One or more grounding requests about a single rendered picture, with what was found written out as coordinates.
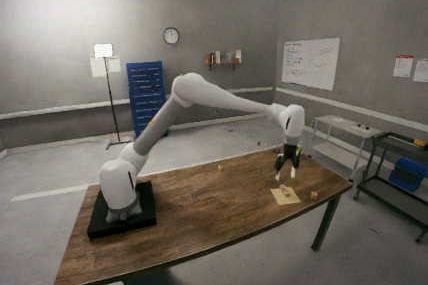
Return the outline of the beige square mat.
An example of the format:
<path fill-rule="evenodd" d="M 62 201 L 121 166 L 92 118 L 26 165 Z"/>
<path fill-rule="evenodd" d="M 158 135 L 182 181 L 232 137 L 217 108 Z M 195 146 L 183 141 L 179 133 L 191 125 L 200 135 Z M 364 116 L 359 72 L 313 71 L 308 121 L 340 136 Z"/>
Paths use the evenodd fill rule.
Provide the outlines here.
<path fill-rule="evenodd" d="M 288 197 L 284 197 L 283 192 L 280 191 L 280 188 L 271 189 L 271 192 L 273 193 L 273 195 L 274 195 L 274 197 L 275 197 L 275 199 L 279 205 L 286 205 L 286 204 L 293 204 L 293 203 L 300 203 L 301 202 L 291 187 L 286 187 L 286 190 L 288 190 L 290 192 L 290 195 Z"/>

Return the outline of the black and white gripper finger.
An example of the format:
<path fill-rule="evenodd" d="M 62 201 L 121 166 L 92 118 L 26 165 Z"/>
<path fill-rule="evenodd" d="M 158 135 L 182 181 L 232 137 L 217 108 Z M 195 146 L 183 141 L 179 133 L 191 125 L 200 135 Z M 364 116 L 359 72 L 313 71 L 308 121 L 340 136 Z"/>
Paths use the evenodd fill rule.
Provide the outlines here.
<path fill-rule="evenodd" d="M 279 180 L 279 176 L 280 176 L 280 170 L 281 170 L 281 168 L 283 167 L 283 165 L 284 165 L 284 163 L 288 160 L 288 158 L 290 157 L 289 155 L 287 155 L 287 157 L 286 157 L 286 159 L 284 159 L 284 157 L 282 158 L 282 156 L 283 156 L 283 154 L 278 154 L 278 158 L 277 158 L 277 160 L 276 160 L 276 163 L 275 163 L 275 166 L 274 166 L 274 168 L 275 168 L 275 170 L 277 170 L 277 172 L 276 172 L 276 178 L 277 178 L 277 180 Z M 282 158 L 282 160 L 281 160 L 281 158 Z M 280 163 L 281 162 L 281 163 Z M 280 164 L 280 165 L 279 165 Z M 279 167 L 279 168 L 278 168 Z"/>
<path fill-rule="evenodd" d="M 294 159 L 294 155 L 293 155 L 293 154 L 291 155 L 291 157 L 292 157 L 291 162 L 292 162 L 292 165 L 293 165 L 293 167 L 292 167 L 292 171 L 291 171 L 291 176 L 292 176 L 292 178 L 294 178 L 295 171 L 296 171 L 297 167 L 299 167 L 299 157 L 300 157 L 300 153 L 299 153 L 299 152 L 296 152 L 296 163 L 295 163 L 295 159 Z M 293 163 L 294 163 L 294 164 L 293 164 Z"/>

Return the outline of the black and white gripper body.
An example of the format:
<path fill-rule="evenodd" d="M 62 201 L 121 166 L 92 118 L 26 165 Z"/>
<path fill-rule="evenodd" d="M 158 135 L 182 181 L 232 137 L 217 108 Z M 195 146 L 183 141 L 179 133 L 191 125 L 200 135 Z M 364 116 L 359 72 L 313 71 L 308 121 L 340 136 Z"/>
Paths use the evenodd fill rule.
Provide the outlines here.
<path fill-rule="evenodd" d="M 296 151 L 297 151 L 297 146 L 298 145 L 288 145 L 288 144 L 284 143 L 283 153 L 282 153 L 283 156 L 284 156 L 284 158 L 286 159 L 287 155 L 289 155 L 290 157 L 289 157 L 288 160 L 291 160 L 292 159 L 292 157 L 291 157 L 292 154 L 289 154 L 288 152 L 295 152 L 293 154 L 295 156 L 296 155 Z"/>

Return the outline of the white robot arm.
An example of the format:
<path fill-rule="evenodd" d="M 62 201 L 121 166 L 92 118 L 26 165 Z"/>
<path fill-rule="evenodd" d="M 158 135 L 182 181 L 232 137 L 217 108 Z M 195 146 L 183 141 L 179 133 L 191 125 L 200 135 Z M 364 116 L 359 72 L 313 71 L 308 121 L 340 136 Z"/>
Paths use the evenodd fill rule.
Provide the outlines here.
<path fill-rule="evenodd" d="M 188 77 L 189 76 L 189 77 Z M 108 204 L 108 223 L 121 218 L 140 215 L 139 192 L 135 192 L 138 172 L 148 160 L 148 152 L 157 143 L 185 108 L 193 104 L 219 107 L 244 112 L 257 112 L 284 129 L 283 142 L 298 145 L 304 127 L 304 109 L 290 105 L 288 109 L 279 104 L 265 105 L 236 97 L 221 88 L 206 82 L 196 73 L 188 73 L 174 79 L 169 100 L 160 109 L 141 135 L 129 143 L 115 160 L 105 163 L 99 174 L 99 183 Z M 127 165 L 126 165 L 126 164 Z M 132 171 L 131 171 L 132 170 Z M 123 221 L 122 221 L 123 220 Z"/>

